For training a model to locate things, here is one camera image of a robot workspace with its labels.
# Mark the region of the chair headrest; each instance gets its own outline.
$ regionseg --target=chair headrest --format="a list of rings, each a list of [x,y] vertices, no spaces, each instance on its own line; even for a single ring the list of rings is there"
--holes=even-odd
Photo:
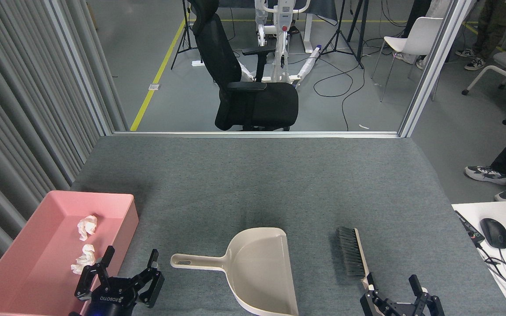
[[[196,14],[196,22],[192,26],[192,32],[198,36],[204,24],[212,18],[218,8],[219,0],[188,0],[191,3],[191,11]]]

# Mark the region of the gray felt surface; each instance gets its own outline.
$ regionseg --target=gray felt surface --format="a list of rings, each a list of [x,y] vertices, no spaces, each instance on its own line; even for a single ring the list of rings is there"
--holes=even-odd
[[[222,256],[241,230],[287,233],[301,315],[362,315],[335,231],[360,231],[388,298],[412,302],[408,278],[440,296],[446,315],[506,315],[429,162],[411,139],[101,138],[72,190],[134,194],[140,222],[119,273],[152,248],[165,284],[134,315],[247,315],[221,272],[175,269],[172,254]]]

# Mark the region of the black office chair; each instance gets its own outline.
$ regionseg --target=black office chair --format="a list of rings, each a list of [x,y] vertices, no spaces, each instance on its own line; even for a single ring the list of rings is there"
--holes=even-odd
[[[289,127],[298,116],[298,93],[288,83],[262,83],[267,54],[275,48],[257,47],[243,50],[244,55],[256,54],[255,82],[240,82],[241,67],[225,36],[216,14],[218,0],[189,0],[196,14],[192,27],[206,69],[220,88],[220,106],[216,127],[229,130],[243,126],[243,130],[275,130]]]

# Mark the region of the computer mouse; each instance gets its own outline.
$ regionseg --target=computer mouse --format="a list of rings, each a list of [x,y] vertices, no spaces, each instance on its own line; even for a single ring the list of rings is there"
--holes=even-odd
[[[506,248],[506,229],[493,218],[484,218],[480,221],[481,230],[484,232],[485,240],[494,248]]]

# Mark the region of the dustpan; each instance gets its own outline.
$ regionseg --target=dustpan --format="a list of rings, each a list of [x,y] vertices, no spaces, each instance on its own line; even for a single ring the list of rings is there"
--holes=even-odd
[[[241,307],[260,316],[298,316],[286,234],[280,228],[243,230],[224,256],[174,254],[171,266],[225,273]]]

